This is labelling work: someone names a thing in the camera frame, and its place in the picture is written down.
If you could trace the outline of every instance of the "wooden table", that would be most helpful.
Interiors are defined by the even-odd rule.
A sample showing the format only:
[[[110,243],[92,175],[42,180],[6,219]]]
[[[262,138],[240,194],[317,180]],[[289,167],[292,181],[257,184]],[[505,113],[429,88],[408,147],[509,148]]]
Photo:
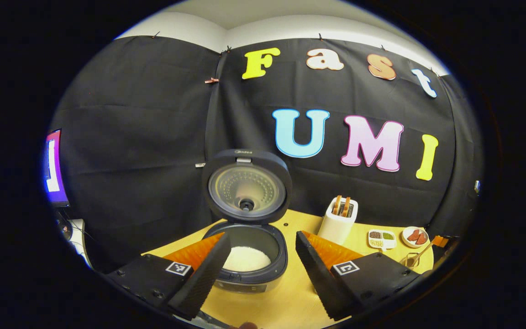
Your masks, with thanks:
[[[166,256],[171,252],[200,241],[210,227],[223,221],[225,219],[221,219],[196,233],[144,254],[153,254],[159,257]],[[296,232],[303,230],[309,233],[318,233],[321,223],[321,217],[288,210],[279,221],[271,223],[283,233],[288,247],[288,267],[281,277],[279,285],[269,292],[259,294],[233,293],[214,286],[202,306],[202,311],[236,327],[247,321],[253,322],[259,328],[264,329],[324,328],[336,323],[326,314],[295,250]],[[395,233],[397,237],[396,248],[386,250],[384,254],[396,261],[407,256],[409,252],[420,252],[429,244],[428,241],[424,246],[417,249],[406,246],[401,240],[403,227],[355,223],[344,246],[363,255],[378,252],[379,249],[371,248],[368,245],[367,234],[370,229],[386,229]],[[413,270],[417,273],[430,270],[433,267],[433,260],[434,256],[430,248],[420,258],[419,265]]]

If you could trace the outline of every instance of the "ceiling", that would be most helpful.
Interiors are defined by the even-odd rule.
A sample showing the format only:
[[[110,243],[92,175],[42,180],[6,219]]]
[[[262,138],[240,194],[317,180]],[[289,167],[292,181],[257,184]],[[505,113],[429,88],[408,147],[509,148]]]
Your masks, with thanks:
[[[278,16],[334,16],[366,23],[389,31],[405,40],[416,42],[415,39],[387,21],[340,0],[186,0],[170,6],[165,11],[202,17],[227,30]]]

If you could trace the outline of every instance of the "small bowl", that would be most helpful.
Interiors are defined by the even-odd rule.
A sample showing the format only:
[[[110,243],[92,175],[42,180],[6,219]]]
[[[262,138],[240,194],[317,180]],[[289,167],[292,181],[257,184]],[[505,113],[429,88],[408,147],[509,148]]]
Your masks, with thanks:
[[[421,245],[416,245],[415,243],[417,241],[409,241],[407,240],[407,238],[413,234],[413,231],[415,231],[416,229],[419,230],[419,233],[425,233],[426,234],[426,239],[429,239],[430,236],[427,234],[426,230],[422,229],[422,228],[419,228],[419,227],[415,227],[415,226],[409,226],[409,227],[406,227],[403,232],[401,232],[401,237],[403,238],[403,242],[405,242],[405,245],[408,245],[410,246],[411,248],[419,248],[419,247],[422,247],[422,246],[425,246],[426,245],[426,242],[424,242],[424,244],[421,244]]]

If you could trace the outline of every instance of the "letter u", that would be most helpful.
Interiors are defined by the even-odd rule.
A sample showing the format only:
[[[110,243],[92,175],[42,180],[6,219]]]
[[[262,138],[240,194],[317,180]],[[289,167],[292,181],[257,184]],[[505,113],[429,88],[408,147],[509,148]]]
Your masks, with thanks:
[[[310,142],[301,145],[294,140],[295,121],[299,112],[293,109],[275,110],[275,144],[285,155],[292,158],[309,158],[315,156],[324,146],[324,123],[330,118],[330,113],[324,110],[309,110],[305,113],[311,119]]]

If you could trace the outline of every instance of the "monitor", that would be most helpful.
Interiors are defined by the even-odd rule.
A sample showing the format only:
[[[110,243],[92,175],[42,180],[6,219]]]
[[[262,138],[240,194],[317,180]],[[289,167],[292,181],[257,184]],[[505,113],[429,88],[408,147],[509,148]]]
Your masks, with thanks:
[[[69,207],[60,171],[60,129],[46,137],[44,149],[44,188],[53,207]]]

